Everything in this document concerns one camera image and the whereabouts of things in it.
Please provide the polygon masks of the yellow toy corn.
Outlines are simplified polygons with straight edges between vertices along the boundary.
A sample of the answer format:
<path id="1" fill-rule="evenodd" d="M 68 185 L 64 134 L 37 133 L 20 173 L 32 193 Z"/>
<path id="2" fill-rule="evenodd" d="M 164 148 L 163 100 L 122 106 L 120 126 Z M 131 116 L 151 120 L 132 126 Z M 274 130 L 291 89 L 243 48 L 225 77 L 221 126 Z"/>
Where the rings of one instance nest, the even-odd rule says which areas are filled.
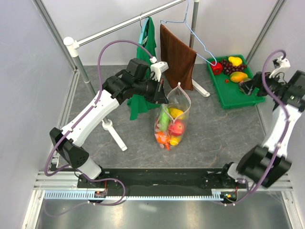
<path id="1" fill-rule="evenodd" d="M 181 136 L 173 136 L 172 135 L 172 136 L 170 136 L 169 143 L 170 143 L 171 146 L 176 146 L 180 143 L 181 139 L 182 139 Z"/>
<path id="2" fill-rule="evenodd" d="M 169 108 L 169 114 L 173 119 L 183 120 L 185 118 L 184 112 L 177 108 Z"/>

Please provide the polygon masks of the clear pink-dotted zip bag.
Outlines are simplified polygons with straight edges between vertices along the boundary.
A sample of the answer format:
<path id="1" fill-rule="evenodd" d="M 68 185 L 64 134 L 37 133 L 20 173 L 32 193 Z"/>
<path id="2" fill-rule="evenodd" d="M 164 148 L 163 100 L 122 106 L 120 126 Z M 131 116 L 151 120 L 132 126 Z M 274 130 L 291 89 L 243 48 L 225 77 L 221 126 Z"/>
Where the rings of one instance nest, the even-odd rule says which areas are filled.
<path id="1" fill-rule="evenodd" d="M 178 83 L 167 95 L 154 122 L 154 136 L 160 148 L 170 150 L 181 142 L 187 129 L 191 99 Z"/>

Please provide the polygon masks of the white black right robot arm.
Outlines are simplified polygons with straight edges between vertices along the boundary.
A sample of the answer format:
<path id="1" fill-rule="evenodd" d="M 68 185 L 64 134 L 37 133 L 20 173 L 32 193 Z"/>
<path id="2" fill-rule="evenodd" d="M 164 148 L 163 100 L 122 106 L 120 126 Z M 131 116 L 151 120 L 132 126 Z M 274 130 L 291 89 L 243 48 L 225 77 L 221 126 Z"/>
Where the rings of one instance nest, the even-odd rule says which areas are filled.
<path id="1" fill-rule="evenodd" d="M 240 84 L 245 94 L 257 89 L 260 97 L 273 93 L 275 105 L 269 132 L 261 145 L 247 152 L 239 163 L 225 164 L 218 182 L 228 188 L 234 183 L 251 181 L 265 188 L 273 185 L 291 167 L 287 160 L 288 142 L 296 124 L 305 110 L 305 73 L 297 70 L 288 82 L 281 82 L 281 72 L 258 72 L 253 79 Z"/>

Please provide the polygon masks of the green toy cucumber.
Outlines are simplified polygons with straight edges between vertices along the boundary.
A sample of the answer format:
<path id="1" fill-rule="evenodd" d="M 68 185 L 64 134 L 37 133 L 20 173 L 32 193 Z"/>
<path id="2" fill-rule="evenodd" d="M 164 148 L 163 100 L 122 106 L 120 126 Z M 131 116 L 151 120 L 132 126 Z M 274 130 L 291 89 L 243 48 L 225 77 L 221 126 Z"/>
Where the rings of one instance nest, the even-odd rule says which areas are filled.
<path id="1" fill-rule="evenodd" d="M 159 124 L 158 127 L 161 131 L 166 131 L 170 122 L 170 117 L 168 116 L 169 109 L 167 106 L 163 106 L 161 108 L 161 112 L 159 115 Z"/>

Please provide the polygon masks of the red toy apple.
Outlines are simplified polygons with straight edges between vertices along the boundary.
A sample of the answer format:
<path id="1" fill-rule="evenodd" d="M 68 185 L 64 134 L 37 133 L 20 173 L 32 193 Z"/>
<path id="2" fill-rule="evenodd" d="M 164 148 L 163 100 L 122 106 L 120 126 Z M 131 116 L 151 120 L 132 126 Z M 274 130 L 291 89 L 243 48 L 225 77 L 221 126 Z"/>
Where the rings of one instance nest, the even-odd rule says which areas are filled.
<path id="1" fill-rule="evenodd" d="M 184 134 L 186 126 L 181 120 L 177 120 L 174 123 L 170 124 L 168 127 L 168 132 L 173 136 L 181 136 Z"/>

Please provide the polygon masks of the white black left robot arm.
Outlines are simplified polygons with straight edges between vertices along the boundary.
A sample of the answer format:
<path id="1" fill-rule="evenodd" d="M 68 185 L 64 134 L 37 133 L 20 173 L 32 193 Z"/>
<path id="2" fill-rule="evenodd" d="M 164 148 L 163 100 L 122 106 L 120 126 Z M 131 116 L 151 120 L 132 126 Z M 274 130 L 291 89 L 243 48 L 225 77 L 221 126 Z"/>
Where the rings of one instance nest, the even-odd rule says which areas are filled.
<path id="1" fill-rule="evenodd" d="M 152 65 L 133 58 L 126 69 L 106 79 L 102 90 L 94 99 L 62 129 L 53 128 L 50 137 L 53 148 L 72 168 L 88 177 L 93 187 L 101 187 L 105 177 L 82 145 L 92 130 L 113 110 L 133 95 L 142 95 L 153 104 L 167 104 L 162 73 L 168 70 L 166 62 Z"/>

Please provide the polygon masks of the orange toy fruit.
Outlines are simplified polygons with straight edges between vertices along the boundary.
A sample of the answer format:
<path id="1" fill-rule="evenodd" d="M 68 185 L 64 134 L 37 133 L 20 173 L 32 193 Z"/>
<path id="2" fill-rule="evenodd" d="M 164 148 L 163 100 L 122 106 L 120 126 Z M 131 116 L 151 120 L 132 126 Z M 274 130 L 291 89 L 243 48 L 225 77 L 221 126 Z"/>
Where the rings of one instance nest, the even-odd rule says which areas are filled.
<path id="1" fill-rule="evenodd" d="M 170 141 L 170 137 L 163 131 L 157 132 L 154 135 L 159 144 L 165 145 L 165 144 L 168 144 Z"/>

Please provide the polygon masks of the red toy chili pepper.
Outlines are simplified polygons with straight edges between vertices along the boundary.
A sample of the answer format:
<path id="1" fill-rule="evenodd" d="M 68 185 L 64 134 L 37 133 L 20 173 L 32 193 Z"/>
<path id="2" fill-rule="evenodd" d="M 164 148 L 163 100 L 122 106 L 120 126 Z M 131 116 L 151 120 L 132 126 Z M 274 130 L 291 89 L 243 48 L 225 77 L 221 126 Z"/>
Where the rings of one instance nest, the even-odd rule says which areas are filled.
<path id="1" fill-rule="evenodd" d="M 170 144 L 169 144 L 169 143 L 166 143 L 166 144 L 165 144 L 165 147 L 166 147 L 166 149 L 167 149 L 168 151 L 170 151 Z"/>

